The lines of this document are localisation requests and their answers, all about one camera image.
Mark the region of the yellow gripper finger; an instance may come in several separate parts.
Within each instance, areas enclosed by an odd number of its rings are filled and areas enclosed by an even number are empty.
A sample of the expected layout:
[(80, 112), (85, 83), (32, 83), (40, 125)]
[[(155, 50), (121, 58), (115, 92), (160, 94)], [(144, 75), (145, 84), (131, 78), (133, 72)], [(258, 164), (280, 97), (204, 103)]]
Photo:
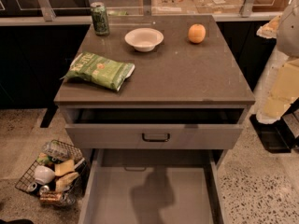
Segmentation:
[(261, 26), (258, 29), (256, 35), (266, 38), (266, 39), (277, 38), (278, 25), (279, 25), (280, 18), (281, 18), (281, 16), (277, 15), (270, 22)]
[(270, 90), (263, 96), (256, 118), (261, 124), (280, 120), (299, 98), (299, 59), (288, 60), (271, 79)]

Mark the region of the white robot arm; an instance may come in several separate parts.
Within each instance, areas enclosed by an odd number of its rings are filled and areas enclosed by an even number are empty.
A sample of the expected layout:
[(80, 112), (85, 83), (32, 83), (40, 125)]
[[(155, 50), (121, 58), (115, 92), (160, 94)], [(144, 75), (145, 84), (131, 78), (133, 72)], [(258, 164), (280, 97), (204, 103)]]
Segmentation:
[(291, 0), (257, 35), (277, 42), (254, 90), (257, 120), (272, 124), (299, 98), (299, 1)]

